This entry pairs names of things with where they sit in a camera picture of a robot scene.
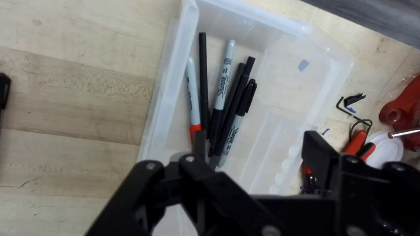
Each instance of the plastic container lid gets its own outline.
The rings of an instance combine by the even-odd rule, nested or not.
[[[382,169],[385,162],[400,161],[403,157],[404,145],[399,137],[390,139],[387,132],[377,132],[368,141],[375,144],[375,151],[366,160],[369,166]]]

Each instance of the clear plastic container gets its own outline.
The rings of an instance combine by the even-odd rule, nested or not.
[[[320,30],[243,1],[184,0],[167,37],[138,160],[167,164],[192,149],[184,72],[190,55],[198,64],[198,31],[207,33],[210,101],[228,39],[238,44],[232,72],[248,55],[256,57],[257,93],[223,170],[251,194],[291,193],[303,131],[322,124],[333,107],[352,57]],[[176,207],[167,211],[156,234],[196,234],[180,215]]]

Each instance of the plastic bin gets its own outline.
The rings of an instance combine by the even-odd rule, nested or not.
[[[259,89],[223,170],[252,194],[293,193],[303,131],[322,124],[333,107],[351,56],[320,30],[243,1],[184,0],[168,33],[138,160],[167,164],[192,149],[184,72],[190,55],[198,59],[198,31],[207,33],[210,101],[228,39],[238,44],[232,72],[248,55],[256,57],[251,77]],[[181,215],[167,211],[156,234],[196,234]]]

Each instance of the wooden floor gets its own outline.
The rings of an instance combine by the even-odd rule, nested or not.
[[[251,0],[327,31],[354,56],[343,94],[375,110],[420,51],[295,0]],[[135,162],[168,23],[180,0],[0,0],[0,234],[83,234]],[[349,120],[332,111],[340,147]]]

